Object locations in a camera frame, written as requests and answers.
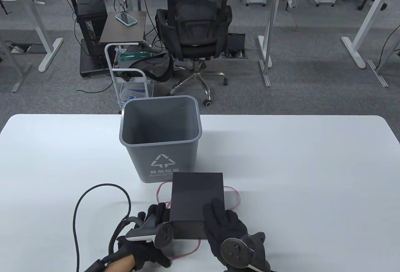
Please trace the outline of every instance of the green bottle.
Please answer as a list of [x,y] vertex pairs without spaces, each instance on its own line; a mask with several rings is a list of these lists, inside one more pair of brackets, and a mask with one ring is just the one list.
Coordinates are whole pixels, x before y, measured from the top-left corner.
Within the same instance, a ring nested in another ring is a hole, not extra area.
[[155,56],[156,54],[154,52],[148,52],[148,51],[137,51],[137,52],[125,52],[122,53],[120,56],[120,59],[122,62],[126,60],[132,60],[132,59],[142,59],[142,58],[151,58]]

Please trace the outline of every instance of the gray carpet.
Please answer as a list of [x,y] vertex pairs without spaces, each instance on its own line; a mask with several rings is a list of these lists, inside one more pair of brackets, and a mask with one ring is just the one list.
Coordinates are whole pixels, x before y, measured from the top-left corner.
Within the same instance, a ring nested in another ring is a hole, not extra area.
[[[17,93],[11,93],[16,80],[7,60],[0,64],[0,129],[17,113],[117,113],[113,88],[98,94],[77,92],[76,89],[97,91],[106,88],[109,76],[81,78],[79,45],[74,37],[71,9],[65,1],[45,1],[38,6],[51,38],[63,37],[64,43],[45,73],[37,67],[42,56],[18,56],[21,63],[32,63],[33,69]],[[110,9],[113,0],[107,0]],[[359,69],[342,44],[341,36],[353,39],[372,3],[359,12],[359,0],[338,0],[334,8],[322,4],[316,8],[312,0],[301,0],[291,13],[281,2],[273,35],[270,70],[272,87],[266,89],[259,72],[259,51],[256,36],[264,33],[269,17],[267,7],[244,6],[242,0],[229,0],[234,20],[231,32],[246,33],[248,59],[216,59],[207,64],[210,70],[226,72],[229,86],[221,78],[207,78],[213,104],[200,106],[202,114],[295,114],[295,115],[379,115],[386,119],[400,138],[400,58],[392,56],[384,69],[389,88],[383,88],[367,68]],[[5,39],[15,42],[38,42],[39,39],[20,2],[4,2],[14,13],[0,14],[0,31]],[[388,8],[380,13],[360,48],[365,60],[375,62],[388,35],[400,23],[400,2],[388,0]],[[163,0],[147,0],[150,14],[166,8]],[[146,29],[151,30],[150,21]],[[78,38],[82,37],[76,27]],[[156,96],[167,93],[176,79],[157,84]],[[204,92],[192,82],[177,93],[189,94],[201,103]]]

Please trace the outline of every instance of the glove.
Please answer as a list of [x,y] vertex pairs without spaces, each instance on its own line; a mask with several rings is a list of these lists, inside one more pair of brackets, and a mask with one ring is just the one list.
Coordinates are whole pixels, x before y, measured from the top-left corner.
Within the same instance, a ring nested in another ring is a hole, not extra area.
[[223,202],[213,199],[211,203],[204,205],[204,232],[213,255],[228,268],[232,270],[221,255],[221,245],[229,238],[241,238],[247,234],[247,227],[237,217],[237,213],[225,210]]
[[[147,215],[144,212],[137,214],[138,218],[142,221],[146,221],[151,215],[157,217],[157,224],[168,222],[170,220],[170,209],[166,208],[165,203],[159,203],[158,205],[151,205],[147,211]],[[153,242],[147,243],[146,241],[131,242],[128,241],[125,236],[117,238],[118,249],[124,249],[129,254],[132,254],[135,258],[134,270],[138,271],[143,268],[144,263],[151,261],[153,263],[159,263],[161,266],[168,268],[171,266],[171,260],[167,258],[164,253],[154,246]]]

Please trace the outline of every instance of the forearm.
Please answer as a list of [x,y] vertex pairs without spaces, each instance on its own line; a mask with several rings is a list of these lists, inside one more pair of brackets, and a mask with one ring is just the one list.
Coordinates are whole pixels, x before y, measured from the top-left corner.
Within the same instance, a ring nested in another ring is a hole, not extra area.
[[130,255],[107,265],[104,272],[130,272],[135,265],[135,258]]

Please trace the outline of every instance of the recycling symbol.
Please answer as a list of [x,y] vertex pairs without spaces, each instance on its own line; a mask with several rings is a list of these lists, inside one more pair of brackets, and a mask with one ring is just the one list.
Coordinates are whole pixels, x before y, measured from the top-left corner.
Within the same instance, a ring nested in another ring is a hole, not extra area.
[[[167,159],[166,163],[163,164],[163,163],[158,162],[161,157],[163,157],[164,159]],[[166,156],[165,154],[160,154],[159,156],[157,156],[157,158],[155,160],[153,160],[153,162],[151,163],[151,166],[167,168],[167,166],[172,166],[174,164],[175,164],[175,162],[172,159],[170,159],[168,156]]]

